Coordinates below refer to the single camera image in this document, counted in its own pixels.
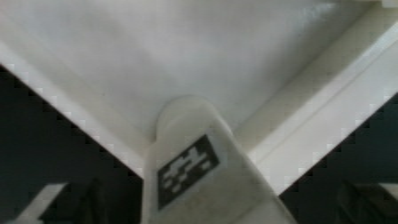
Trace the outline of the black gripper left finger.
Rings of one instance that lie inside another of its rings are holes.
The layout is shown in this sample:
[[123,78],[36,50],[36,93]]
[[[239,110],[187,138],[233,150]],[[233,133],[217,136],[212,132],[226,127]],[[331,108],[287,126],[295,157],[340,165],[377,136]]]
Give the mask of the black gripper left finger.
[[15,218],[15,224],[111,224],[100,180],[88,184],[50,183]]

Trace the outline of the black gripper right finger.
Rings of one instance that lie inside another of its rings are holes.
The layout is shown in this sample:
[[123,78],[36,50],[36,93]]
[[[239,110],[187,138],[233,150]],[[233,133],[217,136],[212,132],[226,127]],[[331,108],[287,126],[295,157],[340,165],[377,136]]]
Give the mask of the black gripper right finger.
[[343,182],[335,224],[398,224],[398,183]]

